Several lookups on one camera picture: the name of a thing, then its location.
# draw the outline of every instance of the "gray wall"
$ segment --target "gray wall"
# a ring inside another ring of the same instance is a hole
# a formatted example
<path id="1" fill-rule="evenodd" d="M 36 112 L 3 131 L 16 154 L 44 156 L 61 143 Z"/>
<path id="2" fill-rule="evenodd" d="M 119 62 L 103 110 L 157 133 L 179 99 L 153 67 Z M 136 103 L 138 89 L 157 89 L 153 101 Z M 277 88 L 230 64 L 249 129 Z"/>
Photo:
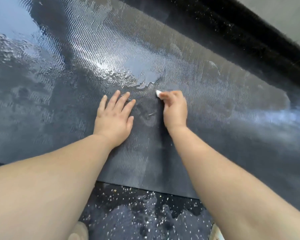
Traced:
<path id="1" fill-rule="evenodd" d="M 238 0 L 300 45 L 300 0 Z"/>

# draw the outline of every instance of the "shoe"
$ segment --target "shoe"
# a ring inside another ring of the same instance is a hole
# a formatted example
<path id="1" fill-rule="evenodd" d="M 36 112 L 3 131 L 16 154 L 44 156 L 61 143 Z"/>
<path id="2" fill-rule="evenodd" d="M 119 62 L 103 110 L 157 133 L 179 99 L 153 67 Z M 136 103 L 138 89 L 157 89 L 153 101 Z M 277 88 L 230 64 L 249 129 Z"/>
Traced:
<path id="1" fill-rule="evenodd" d="M 68 240 L 89 240 L 88 228 L 83 222 L 78 221 L 68 238 Z"/>
<path id="2" fill-rule="evenodd" d="M 225 240 L 220 229 L 216 224 L 213 224 L 212 230 L 209 236 L 209 240 Z"/>

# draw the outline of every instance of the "hand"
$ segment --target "hand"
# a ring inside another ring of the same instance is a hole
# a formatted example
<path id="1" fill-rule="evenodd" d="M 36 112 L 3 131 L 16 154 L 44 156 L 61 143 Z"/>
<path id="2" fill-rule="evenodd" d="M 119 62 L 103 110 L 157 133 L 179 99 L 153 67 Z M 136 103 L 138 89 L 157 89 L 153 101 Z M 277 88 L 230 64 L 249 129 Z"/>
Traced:
<path id="1" fill-rule="evenodd" d="M 162 92 L 159 98 L 164 101 L 163 120 L 168 131 L 187 126 L 187 101 L 181 91 Z"/>
<path id="2" fill-rule="evenodd" d="M 103 96 L 100 101 L 93 131 L 94 135 L 103 136 L 108 141 L 111 149 L 119 146 L 128 138 L 133 125 L 133 116 L 129 117 L 129 115 L 136 100 L 133 99 L 124 106 L 130 93 L 125 93 L 117 101 L 119 95 L 120 91 L 117 90 L 109 100 L 107 107 L 107 96 Z"/>

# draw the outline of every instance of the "rubber mat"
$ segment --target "rubber mat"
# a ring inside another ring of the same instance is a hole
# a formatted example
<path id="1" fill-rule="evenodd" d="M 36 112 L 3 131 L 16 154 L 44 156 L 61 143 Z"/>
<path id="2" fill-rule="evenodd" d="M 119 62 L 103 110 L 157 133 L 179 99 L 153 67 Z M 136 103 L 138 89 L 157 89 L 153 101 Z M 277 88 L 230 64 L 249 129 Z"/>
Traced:
<path id="1" fill-rule="evenodd" d="M 190 129 L 300 209 L 300 87 L 228 45 L 259 71 L 250 72 L 155 11 L 119 0 L 0 0 L 0 163 L 92 134 L 101 97 L 120 89 L 137 101 L 134 127 L 98 180 L 197 198 L 155 96 L 180 89 Z"/>

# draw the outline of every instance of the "black rubber mat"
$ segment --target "black rubber mat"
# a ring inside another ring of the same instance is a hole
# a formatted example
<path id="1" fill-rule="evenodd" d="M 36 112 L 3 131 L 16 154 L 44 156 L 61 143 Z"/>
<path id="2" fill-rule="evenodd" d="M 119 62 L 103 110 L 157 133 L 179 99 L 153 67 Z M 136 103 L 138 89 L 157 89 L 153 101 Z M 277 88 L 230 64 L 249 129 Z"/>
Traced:
<path id="1" fill-rule="evenodd" d="M 134 127 L 98 180 L 196 198 L 155 97 L 180 89 L 188 126 L 300 209 L 300 86 L 151 3 L 0 0 L 0 163 L 90 135 L 120 89 L 137 100 Z"/>

